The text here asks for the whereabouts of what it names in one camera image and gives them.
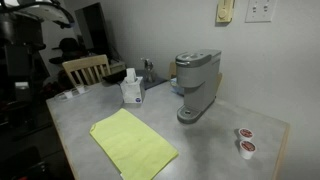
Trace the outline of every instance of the table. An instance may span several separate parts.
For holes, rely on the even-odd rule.
[[[146,91],[141,106],[123,104],[118,85],[99,83],[69,101],[47,100],[67,159],[76,179],[121,179],[108,156],[90,136],[91,125],[125,108],[179,151],[155,179],[276,179],[284,157],[289,125],[216,99],[192,125],[176,113],[183,98],[163,83]],[[255,133],[257,152],[251,160],[238,152],[236,131]]]

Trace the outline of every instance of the electrical cord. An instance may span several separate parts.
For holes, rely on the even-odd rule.
[[[1,6],[3,6],[5,4],[4,0],[0,0],[0,3],[1,3]],[[11,7],[11,8],[8,8],[7,6],[4,5],[3,9],[0,10],[0,14],[19,11],[21,9],[25,9],[25,8],[28,8],[28,7],[31,7],[31,6],[36,6],[36,5],[51,6],[51,7],[55,7],[57,9],[59,9],[60,11],[62,11],[65,14],[65,16],[67,17],[67,19],[69,21],[69,24],[65,24],[65,23],[60,22],[60,21],[53,21],[56,24],[59,24],[61,26],[61,28],[64,28],[64,27],[70,28],[70,27],[72,27],[72,24],[75,22],[73,17],[72,17],[72,15],[67,10],[62,8],[59,5],[59,2],[58,3],[57,2],[52,2],[52,3],[49,3],[49,2],[33,2],[33,3],[28,3],[28,4],[22,4],[22,5]]]

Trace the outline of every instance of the single-serve coffee maker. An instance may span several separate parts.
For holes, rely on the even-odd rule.
[[[214,102],[217,93],[221,51],[203,49],[176,57],[177,83],[184,88],[184,105],[178,120],[195,123]]]

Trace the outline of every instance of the white wall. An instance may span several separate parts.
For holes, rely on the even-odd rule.
[[[97,0],[68,0],[70,11]],[[222,50],[218,97],[289,122],[280,179],[320,179],[320,1],[278,0],[272,23],[244,23],[248,0],[236,0],[233,22],[215,26],[217,0],[101,1],[117,49],[129,67],[154,61],[162,77],[187,50]]]
[[[40,51],[41,57],[50,73],[51,76],[55,76],[58,74],[60,70],[62,70],[61,65],[51,64],[49,59],[54,57],[61,57],[61,50],[52,50],[52,48],[58,47],[60,41],[66,37],[75,37],[73,29],[61,29],[59,25],[45,21],[41,24],[42,26],[42,34],[43,34],[43,42],[47,45],[47,48]]]

